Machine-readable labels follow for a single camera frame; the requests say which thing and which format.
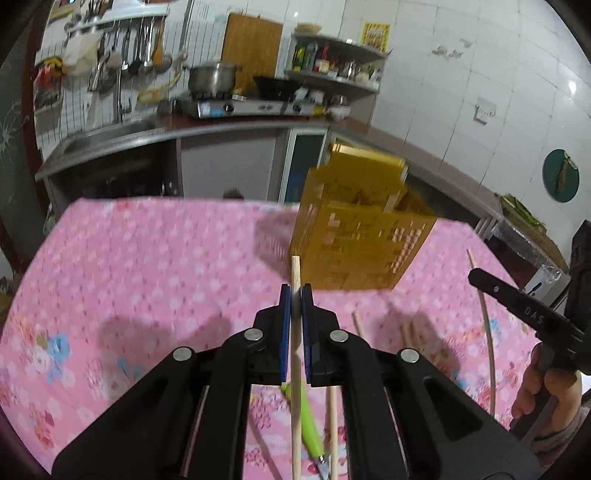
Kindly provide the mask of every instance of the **cabinet door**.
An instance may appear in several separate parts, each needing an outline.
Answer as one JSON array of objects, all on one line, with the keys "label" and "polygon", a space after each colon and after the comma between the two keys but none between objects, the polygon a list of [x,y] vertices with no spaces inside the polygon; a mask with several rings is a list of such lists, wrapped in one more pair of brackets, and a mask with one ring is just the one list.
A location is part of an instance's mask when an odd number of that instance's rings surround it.
[{"label": "cabinet door", "polygon": [[221,199],[237,189],[246,200],[266,200],[275,130],[200,135],[182,140],[183,194]]},{"label": "cabinet door", "polygon": [[318,166],[326,143],[326,130],[292,130],[285,159],[280,199],[299,202],[308,170]]}]

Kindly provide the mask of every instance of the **yellow sign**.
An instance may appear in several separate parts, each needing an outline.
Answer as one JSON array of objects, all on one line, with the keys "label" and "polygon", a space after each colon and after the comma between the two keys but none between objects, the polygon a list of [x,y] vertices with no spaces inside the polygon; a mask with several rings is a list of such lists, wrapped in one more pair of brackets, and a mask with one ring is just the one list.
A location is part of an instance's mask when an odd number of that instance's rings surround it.
[{"label": "yellow sign", "polygon": [[379,51],[385,52],[388,48],[389,36],[389,24],[365,22],[363,25],[363,36],[361,37],[361,42]]}]

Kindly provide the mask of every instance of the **blue gripper pad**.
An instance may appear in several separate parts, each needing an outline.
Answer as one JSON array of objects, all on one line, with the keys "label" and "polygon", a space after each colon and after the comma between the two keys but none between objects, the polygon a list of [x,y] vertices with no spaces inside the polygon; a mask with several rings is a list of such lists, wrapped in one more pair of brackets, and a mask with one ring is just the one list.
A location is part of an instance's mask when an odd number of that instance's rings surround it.
[{"label": "blue gripper pad", "polygon": [[290,351],[291,287],[283,284],[279,299],[279,309],[283,315],[283,329],[279,350],[281,381],[287,381],[287,361]]},{"label": "blue gripper pad", "polygon": [[304,337],[304,368],[306,369],[306,383],[312,383],[312,355],[310,339],[310,322],[314,319],[314,300],[309,284],[300,290],[301,328]]}]

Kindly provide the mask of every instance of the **tablecloth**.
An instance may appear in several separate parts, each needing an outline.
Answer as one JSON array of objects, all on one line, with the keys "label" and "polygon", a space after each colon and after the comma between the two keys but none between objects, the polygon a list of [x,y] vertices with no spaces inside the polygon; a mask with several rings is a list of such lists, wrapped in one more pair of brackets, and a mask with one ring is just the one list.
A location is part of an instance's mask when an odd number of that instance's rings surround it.
[{"label": "tablecloth", "polygon": [[[176,346],[201,351],[252,326],[278,302],[296,211],[234,201],[79,200],[43,243],[18,290],[0,340],[0,405],[48,471],[57,454]],[[369,343],[396,353],[402,328],[423,354],[483,408],[489,367],[466,249],[512,283],[469,225],[440,219],[391,291],[315,291]],[[487,298],[496,353],[497,414],[505,426],[535,344],[533,334]],[[326,390],[308,393],[328,442]],[[339,413],[340,473],[347,473]],[[245,479],[291,477],[290,416],[277,387],[252,389]],[[317,478],[302,454],[304,476]]]}]

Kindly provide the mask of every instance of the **gas stove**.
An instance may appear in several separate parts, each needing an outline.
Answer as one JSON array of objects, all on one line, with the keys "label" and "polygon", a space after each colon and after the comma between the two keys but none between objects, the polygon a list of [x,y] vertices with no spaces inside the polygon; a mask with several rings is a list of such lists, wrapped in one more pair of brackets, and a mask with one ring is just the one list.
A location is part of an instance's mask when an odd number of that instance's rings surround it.
[{"label": "gas stove", "polygon": [[312,116],[314,104],[280,102],[276,100],[245,99],[232,95],[231,98],[195,99],[185,93],[177,99],[177,105],[184,115],[194,118],[222,118],[229,116]]}]

